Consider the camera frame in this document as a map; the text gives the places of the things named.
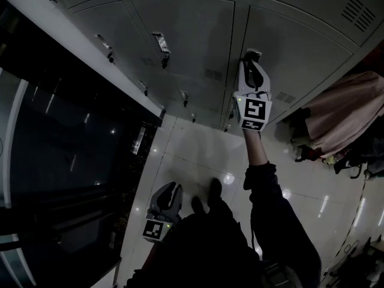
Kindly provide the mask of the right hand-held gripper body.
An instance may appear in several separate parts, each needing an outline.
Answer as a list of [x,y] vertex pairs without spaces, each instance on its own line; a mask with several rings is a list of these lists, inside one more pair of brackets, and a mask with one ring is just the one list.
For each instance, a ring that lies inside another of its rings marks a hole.
[[272,108],[270,84],[264,83],[257,91],[243,87],[234,92],[233,97],[238,125],[243,130],[263,131]]

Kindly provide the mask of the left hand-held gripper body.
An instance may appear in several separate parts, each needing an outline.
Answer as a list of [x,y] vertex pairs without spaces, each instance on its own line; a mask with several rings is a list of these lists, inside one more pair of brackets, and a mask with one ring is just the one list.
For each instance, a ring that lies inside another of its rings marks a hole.
[[170,209],[160,209],[155,203],[150,206],[145,218],[142,236],[149,242],[163,242],[166,235],[173,230],[180,221],[181,204],[173,204]]

